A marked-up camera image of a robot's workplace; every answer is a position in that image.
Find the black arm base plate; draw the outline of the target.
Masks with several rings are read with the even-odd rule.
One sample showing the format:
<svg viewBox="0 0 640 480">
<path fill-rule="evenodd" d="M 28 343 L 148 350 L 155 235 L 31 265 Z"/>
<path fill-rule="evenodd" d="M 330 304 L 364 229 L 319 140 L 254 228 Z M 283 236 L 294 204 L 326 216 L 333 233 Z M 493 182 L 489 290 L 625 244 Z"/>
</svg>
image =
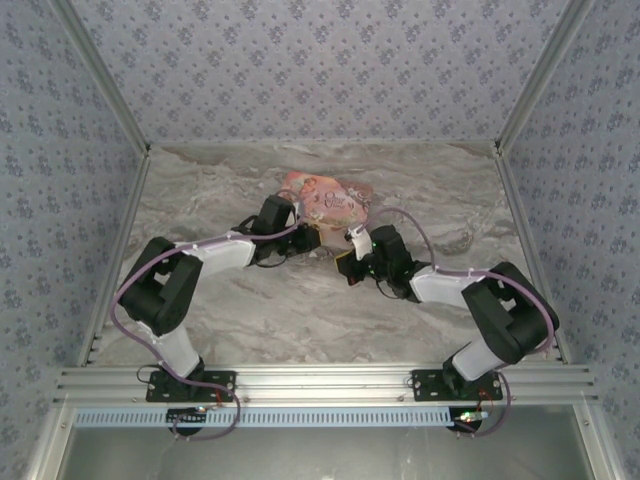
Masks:
<svg viewBox="0 0 640 480">
<path fill-rule="evenodd" d="M 502 400 L 504 397 L 501 381 L 495 372 L 469 381 L 453 370 L 416 369 L 410 372 L 408 385 L 417 402 L 472 402 Z"/>
<path fill-rule="evenodd" d="M 233 370 L 203 370 L 189 376 L 191 380 L 215 383 L 228 390 L 236 387 L 237 372 Z M 155 370 L 147 380 L 146 401 L 150 403 L 233 403 L 232 395 L 226 391 L 186 385 L 177 381 L 165 370 Z"/>
</svg>

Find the aluminium frame post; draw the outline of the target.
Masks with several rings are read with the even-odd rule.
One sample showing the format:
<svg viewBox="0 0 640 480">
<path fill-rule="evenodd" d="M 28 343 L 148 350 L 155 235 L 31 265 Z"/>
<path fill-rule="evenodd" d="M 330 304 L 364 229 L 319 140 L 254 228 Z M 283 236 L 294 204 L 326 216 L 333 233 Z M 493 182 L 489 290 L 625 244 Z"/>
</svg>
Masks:
<svg viewBox="0 0 640 480">
<path fill-rule="evenodd" d="M 567 0 L 495 140 L 499 155 L 505 156 L 513 147 L 595 3 L 596 0 Z"/>
<path fill-rule="evenodd" d="M 149 144 L 72 1 L 47 0 L 47 2 L 65 30 L 69 41 L 81 57 L 124 135 L 138 153 L 145 155 L 148 152 Z"/>
</svg>

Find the black controller board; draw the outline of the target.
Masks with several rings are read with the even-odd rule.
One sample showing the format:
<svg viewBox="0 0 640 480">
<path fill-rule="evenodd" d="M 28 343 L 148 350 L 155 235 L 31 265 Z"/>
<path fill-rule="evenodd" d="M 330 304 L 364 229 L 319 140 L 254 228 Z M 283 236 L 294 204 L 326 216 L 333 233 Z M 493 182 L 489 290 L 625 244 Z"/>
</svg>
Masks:
<svg viewBox="0 0 640 480">
<path fill-rule="evenodd" d="M 449 429 L 466 434 L 475 434 L 482 423 L 490 417 L 488 411 L 467 408 L 451 408 L 449 413 L 453 422 Z"/>
<path fill-rule="evenodd" d="M 170 408 L 165 414 L 165 423 L 168 426 L 193 428 L 195 425 L 204 424 L 206 419 L 207 410 L 202 407 Z"/>
</svg>

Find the pink diary box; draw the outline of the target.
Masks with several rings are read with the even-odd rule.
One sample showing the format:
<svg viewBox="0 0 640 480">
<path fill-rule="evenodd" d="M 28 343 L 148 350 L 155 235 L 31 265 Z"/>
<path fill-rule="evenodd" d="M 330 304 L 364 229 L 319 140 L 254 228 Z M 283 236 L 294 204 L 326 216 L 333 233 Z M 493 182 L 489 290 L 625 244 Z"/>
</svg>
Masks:
<svg viewBox="0 0 640 480">
<path fill-rule="evenodd" d="M 374 193 L 368 184 L 298 171 L 287 174 L 281 189 L 284 198 L 304 203 L 304 222 L 319 231 L 323 246 L 336 250 L 350 249 L 347 228 L 367 220 Z"/>
</svg>

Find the aluminium frame upright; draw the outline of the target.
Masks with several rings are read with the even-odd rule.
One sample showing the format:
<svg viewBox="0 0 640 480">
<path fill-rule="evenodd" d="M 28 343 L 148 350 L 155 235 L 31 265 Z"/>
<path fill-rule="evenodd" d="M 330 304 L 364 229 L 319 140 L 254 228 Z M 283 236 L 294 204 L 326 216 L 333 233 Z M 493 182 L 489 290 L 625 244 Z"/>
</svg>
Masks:
<svg viewBox="0 0 640 480">
<path fill-rule="evenodd" d="M 76 408 L 53 406 L 45 417 L 43 429 L 26 471 L 26 480 L 56 480 L 72 433 Z"/>
<path fill-rule="evenodd" d="M 574 413 L 595 480 L 628 480 L 602 407 L 583 401 Z"/>
</svg>

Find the aluminium side rail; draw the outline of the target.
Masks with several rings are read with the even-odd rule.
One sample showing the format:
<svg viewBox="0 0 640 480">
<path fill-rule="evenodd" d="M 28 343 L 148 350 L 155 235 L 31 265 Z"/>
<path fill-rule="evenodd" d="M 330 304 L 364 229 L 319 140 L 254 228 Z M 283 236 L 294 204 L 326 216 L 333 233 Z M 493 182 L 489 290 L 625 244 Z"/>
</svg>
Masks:
<svg viewBox="0 0 640 480">
<path fill-rule="evenodd" d="M 517 183 L 511 171 L 508 159 L 503 153 L 499 143 L 494 145 L 494 150 L 496 165 L 520 238 L 531 282 L 541 292 L 549 305 L 554 309 L 557 309 L 553 302 L 549 283 L 544 275 L 543 266 L 535 245 L 524 204 L 520 198 Z"/>
<path fill-rule="evenodd" d="M 134 181 L 125 205 L 124 214 L 106 267 L 106 274 L 98 291 L 96 304 L 89 319 L 83 343 L 80 348 L 76 363 L 78 367 L 87 367 L 90 364 L 94 341 L 96 340 L 96 336 L 100 334 L 102 327 L 109 316 L 109 308 L 117 289 L 118 278 L 124 259 L 124 252 L 128 245 L 129 236 L 149 170 L 149 150 L 150 148 L 147 148 L 143 152 L 134 176 Z"/>
</svg>

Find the aluminium mounting rail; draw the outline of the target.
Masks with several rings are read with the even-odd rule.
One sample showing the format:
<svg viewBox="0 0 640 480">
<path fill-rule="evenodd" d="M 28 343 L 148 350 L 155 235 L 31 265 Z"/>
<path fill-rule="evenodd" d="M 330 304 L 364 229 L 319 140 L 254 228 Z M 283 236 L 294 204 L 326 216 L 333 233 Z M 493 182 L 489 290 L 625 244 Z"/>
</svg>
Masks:
<svg viewBox="0 0 640 480">
<path fill-rule="evenodd" d="M 245 365 L 236 394 L 247 406 L 393 406 L 414 401 L 417 364 Z M 583 365 L 524 362 L 503 370 L 516 406 L 596 403 L 594 376 Z M 139 406 L 146 386 L 134 367 L 61 371 L 53 402 L 72 406 Z"/>
</svg>

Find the grey metal panel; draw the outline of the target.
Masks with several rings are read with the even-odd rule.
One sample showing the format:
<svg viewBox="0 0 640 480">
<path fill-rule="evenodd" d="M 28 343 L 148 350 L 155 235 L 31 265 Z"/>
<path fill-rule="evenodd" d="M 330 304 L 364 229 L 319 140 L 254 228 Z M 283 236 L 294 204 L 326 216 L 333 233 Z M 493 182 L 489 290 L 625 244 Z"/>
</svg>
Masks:
<svg viewBox="0 0 640 480">
<path fill-rule="evenodd" d="M 558 451 L 502 432 L 239 429 L 180 442 L 165 429 L 76 430 L 56 480 L 594 480 L 574 441 Z"/>
</svg>

